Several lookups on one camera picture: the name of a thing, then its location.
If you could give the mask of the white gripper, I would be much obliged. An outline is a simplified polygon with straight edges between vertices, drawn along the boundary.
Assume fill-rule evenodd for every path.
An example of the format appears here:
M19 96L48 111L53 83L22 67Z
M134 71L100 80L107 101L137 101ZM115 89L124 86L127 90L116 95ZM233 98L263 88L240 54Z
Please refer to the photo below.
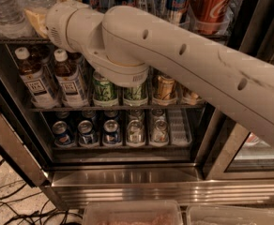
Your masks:
M58 48L74 53L70 47L67 29L70 17L81 8L89 5L74 0L56 0L48 11L44 7L29 7L24 10L28 21L37 34L49 40Z

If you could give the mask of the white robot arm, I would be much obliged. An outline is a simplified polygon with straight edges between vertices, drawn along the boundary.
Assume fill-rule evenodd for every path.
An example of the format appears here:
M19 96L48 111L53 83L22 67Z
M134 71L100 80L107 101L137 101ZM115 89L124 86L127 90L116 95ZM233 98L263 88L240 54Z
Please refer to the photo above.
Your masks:
M100 13L68 0L46 12L50 41L81 53L121 87L144 83L155 68L274 147L274 66L196 35L136 7Z

